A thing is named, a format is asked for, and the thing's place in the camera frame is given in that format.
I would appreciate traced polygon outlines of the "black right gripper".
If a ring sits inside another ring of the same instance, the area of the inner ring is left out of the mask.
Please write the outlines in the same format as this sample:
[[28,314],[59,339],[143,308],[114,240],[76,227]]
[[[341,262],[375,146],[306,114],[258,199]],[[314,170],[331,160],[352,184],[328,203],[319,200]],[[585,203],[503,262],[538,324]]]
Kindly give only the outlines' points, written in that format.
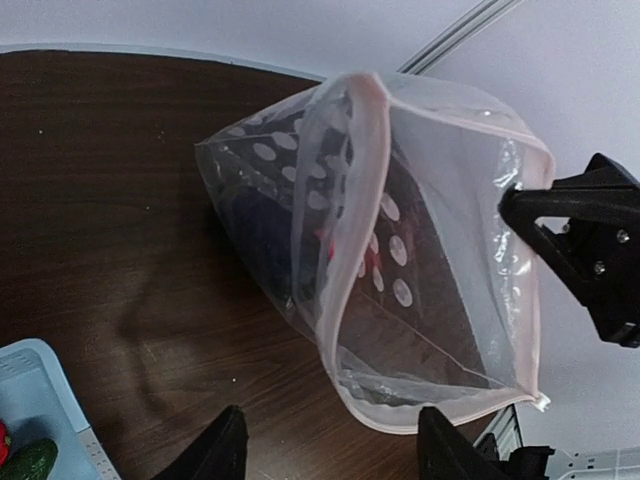
[[509,188],[498,211],[584,306],[601,340],[639,346],[639,181],[596,153],[549,189]]

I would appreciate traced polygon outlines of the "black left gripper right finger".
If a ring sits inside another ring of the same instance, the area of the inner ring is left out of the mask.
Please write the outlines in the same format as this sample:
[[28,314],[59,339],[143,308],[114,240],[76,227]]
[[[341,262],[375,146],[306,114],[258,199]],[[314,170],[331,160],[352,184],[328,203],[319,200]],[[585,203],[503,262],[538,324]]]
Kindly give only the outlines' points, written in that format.
[[435,407],[419,414],[417,459],[420,479],[499,479],[500,471],[486,461]]

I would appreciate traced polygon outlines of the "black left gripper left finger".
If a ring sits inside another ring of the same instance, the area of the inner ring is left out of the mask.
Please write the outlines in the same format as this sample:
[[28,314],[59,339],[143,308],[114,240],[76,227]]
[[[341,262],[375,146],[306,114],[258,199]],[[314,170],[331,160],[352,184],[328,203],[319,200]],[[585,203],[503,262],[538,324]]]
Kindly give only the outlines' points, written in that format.
[[229,405],[154,480],[244,480],[248,440],[244,413]]

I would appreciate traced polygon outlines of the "clear polka dot zip bag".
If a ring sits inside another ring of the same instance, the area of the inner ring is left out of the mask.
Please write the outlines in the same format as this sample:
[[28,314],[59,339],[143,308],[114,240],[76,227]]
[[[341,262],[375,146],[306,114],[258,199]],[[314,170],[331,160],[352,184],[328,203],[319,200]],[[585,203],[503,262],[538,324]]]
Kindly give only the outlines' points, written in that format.
[[244,264],[360,422],[410,435],[425,407],[460,425],[548,406],[537,257],[498,206],[548,189],[555,165],[511,107],[459,83],[357,72],[221,129],[195,156]]

